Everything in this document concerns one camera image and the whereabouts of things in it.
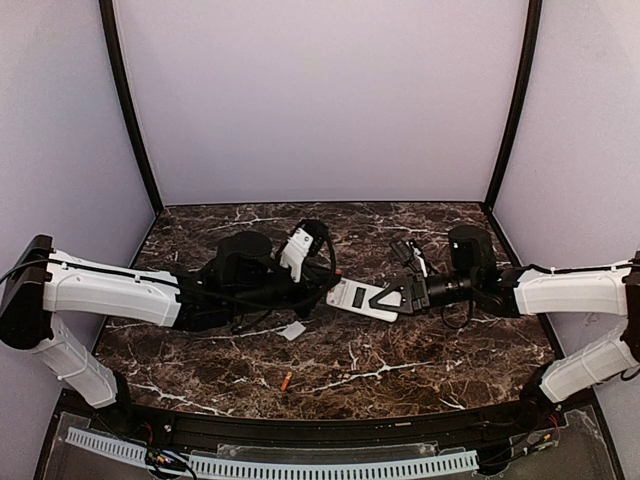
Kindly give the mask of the white remote control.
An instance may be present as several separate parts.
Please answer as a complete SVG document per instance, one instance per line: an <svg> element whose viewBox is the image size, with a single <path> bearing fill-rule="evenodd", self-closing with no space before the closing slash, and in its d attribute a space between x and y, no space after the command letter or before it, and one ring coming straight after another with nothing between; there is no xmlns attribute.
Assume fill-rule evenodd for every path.
<svg viewBox="0 0 640 480"><path fill-rule="evenodd" d="M383 288L342 278L326 296L326 304L350 313L393 323L399 314L380 308L372 308L369 301Z"/></svg>

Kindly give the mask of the white battery cover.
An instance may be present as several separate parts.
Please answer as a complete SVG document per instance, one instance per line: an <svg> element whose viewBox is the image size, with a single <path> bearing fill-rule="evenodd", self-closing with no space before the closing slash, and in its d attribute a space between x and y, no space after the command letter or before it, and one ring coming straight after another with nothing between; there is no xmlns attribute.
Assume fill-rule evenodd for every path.
<svg viewBox="0 0 640 480"><path fill-rule="evenodd" d="M280 335L287 341L292 342L299 338L306 331L306 326L300 322L294 322L288 325L280 332Z"/></svg>

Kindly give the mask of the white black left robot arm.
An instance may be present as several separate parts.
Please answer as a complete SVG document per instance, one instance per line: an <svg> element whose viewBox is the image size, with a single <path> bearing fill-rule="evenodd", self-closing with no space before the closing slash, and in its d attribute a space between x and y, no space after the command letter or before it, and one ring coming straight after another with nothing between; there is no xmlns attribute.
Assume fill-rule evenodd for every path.
<svg viewBox="0 0 640 480"><path fill-rule="evenodd" d="M125 407L125 378L101 365L64 325L61 313L137 319L177 331L202 332L256 313L309 316L341 279L334 264L312 262L324 233L297 229L279 250L268 237L241 232L219 242L216 257L196 272L144 271L103 265L54 249L36 236L1 279L1 341L38 356L97 410Z"/></svg>

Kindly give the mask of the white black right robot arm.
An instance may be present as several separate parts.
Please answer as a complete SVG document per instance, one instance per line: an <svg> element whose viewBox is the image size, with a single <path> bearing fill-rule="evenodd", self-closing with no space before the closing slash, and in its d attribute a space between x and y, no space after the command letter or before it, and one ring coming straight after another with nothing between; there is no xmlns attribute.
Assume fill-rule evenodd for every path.
<svg viewBox="0 0 640 480"><path fill-rule="evenodd" d="M535 264L500 269L488 231L461 225L447 234L453 269L436 273L412 242L392 249L412 273L394 280L369 305L404 315L468 302L504 318L547 313L604 313L626 322L581 350L539 368L523 388L528 402L559 404L639 365L639 260L579 268Z"/></svg>

